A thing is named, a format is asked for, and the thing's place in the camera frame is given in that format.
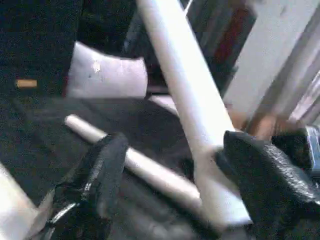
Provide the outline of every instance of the white surface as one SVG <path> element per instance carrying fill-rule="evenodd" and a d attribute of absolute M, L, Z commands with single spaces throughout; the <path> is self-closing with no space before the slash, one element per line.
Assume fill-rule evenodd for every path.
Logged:
<path fill-rule="evenodd" d="M 136 2 L 192 152 L 207 217 L 219 231 L 248 222 L 236 186 L 212 160 L 223 147 L 225 131 L 234 128 L 181 5 L 177 0 Z"/>
<path fill-rule="evenodd" d="M 38 212 L 1 163 L 0 183 L 0 239 L 23 240 Z"/>
<path fill-rule="evenodd" d="M 236 62 L 238 71 L 224 96 L 250 116 L 282 69 L 319 0 L 266 0 L 254 4 L 256 22 Z"/>
<path fill-rule="evenodd" d="M 76 98 L 144 98 L 148 75 L 143 58 L 105 55 L 76 42 L 66 95 Z"/>

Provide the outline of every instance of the white tube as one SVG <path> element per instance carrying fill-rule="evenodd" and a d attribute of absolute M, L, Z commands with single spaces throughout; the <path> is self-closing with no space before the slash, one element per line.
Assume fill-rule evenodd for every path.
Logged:
<path fill-rule="evenodd" d="M 234 131 L 195 36 L 177 0 L 136 0 L 195 161 L 195 182 L 204 211 L 222 231 L 250 221 L 248 212 L 212 160 Z"/>
<path fill-rule="evenodd" d="M 93 144 L 107 135 L 106 132 L 101 131 L 74 114 L 67 116 L 64 124 Z M 149 185 L 167 197 L 170 197 L 181 207 L 194 214 L 203 223 L 212 226 L 202 212 L 202 201 L 197 187 L 188 179 L 176 174 L 131 147 L 126 152 L 124 165 L 133 174 L 145 180 Z"/>

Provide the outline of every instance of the horizontal pipe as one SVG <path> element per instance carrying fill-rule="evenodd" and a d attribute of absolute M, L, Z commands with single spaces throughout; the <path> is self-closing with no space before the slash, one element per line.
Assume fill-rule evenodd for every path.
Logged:
<path fill-rule="evenodd" d="M 67 116 L 64 123 L 83 139 L 93 144 L 107 136 L 107 133 L 74 114 Z M 176 174 L 132 147 L 126 153 L 124 165 L 150 186 L 191 212 L 204 224 L 211 225 L 203 214 L 199 191 L 188 179 Z"/>
<path fill-rule="evenodd" d="M 180 2 L 136 3 L 190 146 L 205 214 L 218 231 L 249 222 L 237 187 L 212 159 L 235 129 Z"/>

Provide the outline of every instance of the white wall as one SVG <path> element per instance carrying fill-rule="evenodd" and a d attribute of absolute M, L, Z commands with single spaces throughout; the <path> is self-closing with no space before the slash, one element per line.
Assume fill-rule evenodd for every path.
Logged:
<path fill-rule="evenodd" d="M 255 3 L 256 22 L 237 59 L 238 71 L 224 96 L 251 115 L 282 69 L 320 0 L 265 0 Z"/>

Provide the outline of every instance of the vertical pipe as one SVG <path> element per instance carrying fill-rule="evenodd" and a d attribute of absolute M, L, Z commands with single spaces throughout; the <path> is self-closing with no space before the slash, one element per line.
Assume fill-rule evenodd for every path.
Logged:
<path fill-rule="evenodd" d="M 250 221 L 236 186 L 212 161 L 234 128 L 180 3 L 136 2 L 192 152 L 204 212 L 220 231 Z"/>

